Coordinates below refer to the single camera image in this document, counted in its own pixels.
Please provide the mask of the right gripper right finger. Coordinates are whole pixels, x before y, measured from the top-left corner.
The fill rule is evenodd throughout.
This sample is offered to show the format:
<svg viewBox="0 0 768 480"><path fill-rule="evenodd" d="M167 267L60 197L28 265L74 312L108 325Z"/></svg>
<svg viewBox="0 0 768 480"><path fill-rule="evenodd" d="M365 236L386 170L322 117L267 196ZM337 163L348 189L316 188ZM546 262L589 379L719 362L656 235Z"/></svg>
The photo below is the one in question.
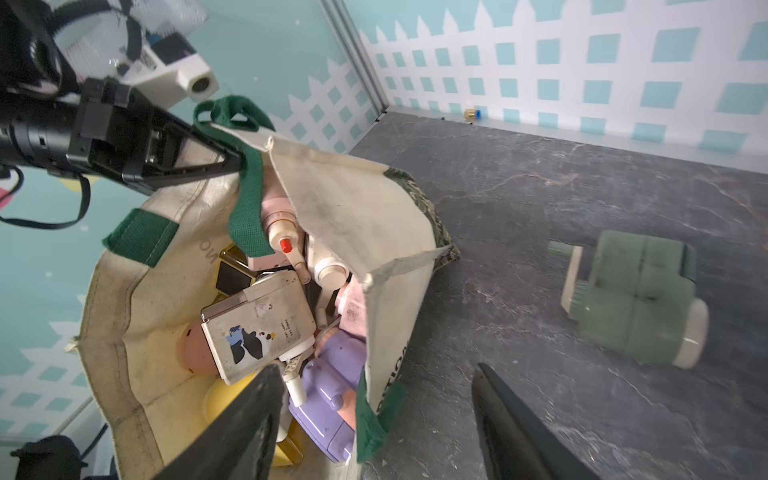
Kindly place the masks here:
<svg viewBox="0 0 768 480"><path fill-rule="evenodd" d="M477 365L472 401L490 479L596 479L493 368Z"/></svg>

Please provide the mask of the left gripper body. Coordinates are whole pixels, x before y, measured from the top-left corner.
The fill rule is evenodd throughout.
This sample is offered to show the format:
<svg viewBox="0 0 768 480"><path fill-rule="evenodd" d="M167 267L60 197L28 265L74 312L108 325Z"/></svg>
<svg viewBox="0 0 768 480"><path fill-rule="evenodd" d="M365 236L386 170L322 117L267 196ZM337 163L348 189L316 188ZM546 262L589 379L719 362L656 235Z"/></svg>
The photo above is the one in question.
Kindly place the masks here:
<svg viewBox="0 0 768 480"><path fill-rule="evenodd" d="M185 182L178 165L186 124L115 79L81 86L66 152L80 173L98 175L150 194Z"/></svg>

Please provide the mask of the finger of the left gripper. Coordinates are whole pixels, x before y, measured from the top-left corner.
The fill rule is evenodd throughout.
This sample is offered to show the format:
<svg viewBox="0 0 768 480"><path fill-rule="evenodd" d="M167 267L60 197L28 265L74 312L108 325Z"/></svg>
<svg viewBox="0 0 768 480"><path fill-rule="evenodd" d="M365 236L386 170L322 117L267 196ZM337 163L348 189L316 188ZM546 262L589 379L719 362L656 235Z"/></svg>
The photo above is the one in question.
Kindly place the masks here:
<svg viewBox="0 0 768 480"><path fill-rule="evenodd" d="M149 185L175 186L238 173L243 156L193 127L167 120L149 137Z"/></svg>

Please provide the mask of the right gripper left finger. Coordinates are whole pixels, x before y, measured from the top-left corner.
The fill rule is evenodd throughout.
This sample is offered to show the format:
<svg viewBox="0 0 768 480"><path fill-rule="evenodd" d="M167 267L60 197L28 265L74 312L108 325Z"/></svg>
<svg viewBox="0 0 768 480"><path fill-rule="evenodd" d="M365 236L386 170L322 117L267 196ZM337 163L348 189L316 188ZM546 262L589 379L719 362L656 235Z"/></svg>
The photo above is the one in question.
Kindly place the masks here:
<svg viewBox="0 0 768 480"><path fill-rule="evenodd" d="M274 457L284 386L265 367L158 479L266 479Z"/></svg>

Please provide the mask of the cream canvas tote bag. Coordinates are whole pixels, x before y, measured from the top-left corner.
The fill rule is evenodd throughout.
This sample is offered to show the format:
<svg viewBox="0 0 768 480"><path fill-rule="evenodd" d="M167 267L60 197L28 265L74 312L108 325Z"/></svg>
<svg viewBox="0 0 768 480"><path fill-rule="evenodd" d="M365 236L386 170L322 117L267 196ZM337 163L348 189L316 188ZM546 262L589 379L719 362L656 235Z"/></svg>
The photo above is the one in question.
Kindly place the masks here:
<svg viewBox="0 0 768 480"><path fill-rule="evenodd" d="M76 342L122 479L358 479L405 400L433 273L459 252L398 169L206 101L188 172L105 239Z"/></svg>

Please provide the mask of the green pencil sharpener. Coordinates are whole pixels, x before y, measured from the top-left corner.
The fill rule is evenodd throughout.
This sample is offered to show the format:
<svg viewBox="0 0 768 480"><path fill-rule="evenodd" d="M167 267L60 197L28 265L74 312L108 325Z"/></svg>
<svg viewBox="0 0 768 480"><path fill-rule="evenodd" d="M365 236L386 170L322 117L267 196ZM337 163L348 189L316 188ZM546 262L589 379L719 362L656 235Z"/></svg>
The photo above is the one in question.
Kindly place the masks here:
<svg viewBox="0 0 768 480"><path fill-rule="evenodd" d="M551 241L569 259L561 306L585 339L637 362L691 369L708 335L709 309L696 296L697 252L661 237L604 231L587 279L584 248Z"/></svg>

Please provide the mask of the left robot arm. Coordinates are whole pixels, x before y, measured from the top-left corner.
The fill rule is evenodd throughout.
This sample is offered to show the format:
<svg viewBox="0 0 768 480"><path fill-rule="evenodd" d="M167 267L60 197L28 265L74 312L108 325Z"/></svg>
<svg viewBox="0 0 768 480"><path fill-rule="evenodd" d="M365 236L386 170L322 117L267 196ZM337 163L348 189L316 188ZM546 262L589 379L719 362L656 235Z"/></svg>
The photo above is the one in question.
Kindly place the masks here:
<svg viewBox="0 0 768 480"><path fill-rule="evenodd" d="M113 74L78 74L57 45L70 25L99 14L122 19L125 50ZM79 210L97 176L149 195L240 171L232 146L175 117L183 99L217 90L210 67L179 32L145 25L135 1L1 5L1 175L15 189L33 167L80 185Z"/></svg>

